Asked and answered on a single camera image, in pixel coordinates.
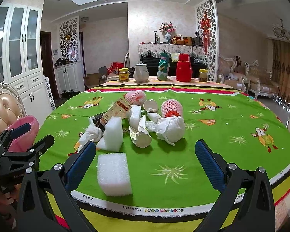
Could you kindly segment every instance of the black handbag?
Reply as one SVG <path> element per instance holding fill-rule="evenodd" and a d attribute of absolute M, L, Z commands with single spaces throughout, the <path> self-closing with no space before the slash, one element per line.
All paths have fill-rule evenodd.
<path fill-rule="evenodd" d="M 192 44 L 194 46 L 203 46 L 202 38 L 200 37 L 198 32 L 195 32 L 194 38 L 192 39 Z"/>

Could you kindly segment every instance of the white ceramic teapot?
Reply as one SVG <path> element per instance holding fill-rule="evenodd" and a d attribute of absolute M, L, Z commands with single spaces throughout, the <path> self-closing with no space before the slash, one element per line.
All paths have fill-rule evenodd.
<path fill-rule="evenodd" d="M 140 61 L 140 63 L 136 64 L 134 68 L 135 71 L 133 77 L 135 81 L 139 83 L 146 82 L 149 78 L 149 72 L 146 64 L 143 64 L 143 62 Z"/>

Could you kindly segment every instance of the brown curtain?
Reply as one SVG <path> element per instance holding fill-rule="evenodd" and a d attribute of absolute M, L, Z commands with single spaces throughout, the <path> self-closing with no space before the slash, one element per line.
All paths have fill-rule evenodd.
<path fill-rule="evenodd" d="M 273 77 L 279 83 L 278 98 L 290 105 L 290 43 L 273 40 Z"/>

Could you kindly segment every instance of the chandelier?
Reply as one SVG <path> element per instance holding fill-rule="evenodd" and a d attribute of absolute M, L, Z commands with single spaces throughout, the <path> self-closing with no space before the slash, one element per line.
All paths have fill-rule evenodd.
<path fill-rule="evenodd" d="M 284 28 L 284 25 L 282 23 L 282 19 L 280 19 L 280 21 L 281 21 L 281 26 L 279 26 L 279 25 L 273 26 L 274 35 L 278 38 L 284 38 L 288 42 L 290 42 L 290 31 L 288 31 Z"/>

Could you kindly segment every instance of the yellow container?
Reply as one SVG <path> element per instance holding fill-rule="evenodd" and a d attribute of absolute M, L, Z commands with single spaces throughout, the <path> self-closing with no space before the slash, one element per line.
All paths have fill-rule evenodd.
<path fill-rule="evenodd" d="M 119 81 L 120 82 L 128 82 L 130 80 L 129 78 L 129 70 L 128 68 L 121 68 L 119 69 Z"/>
<path fill-rule="evenodd" d="M 208 70 L 200 69 L 199 70 L 199 82 L 207 82 L 208 79 Z"/>

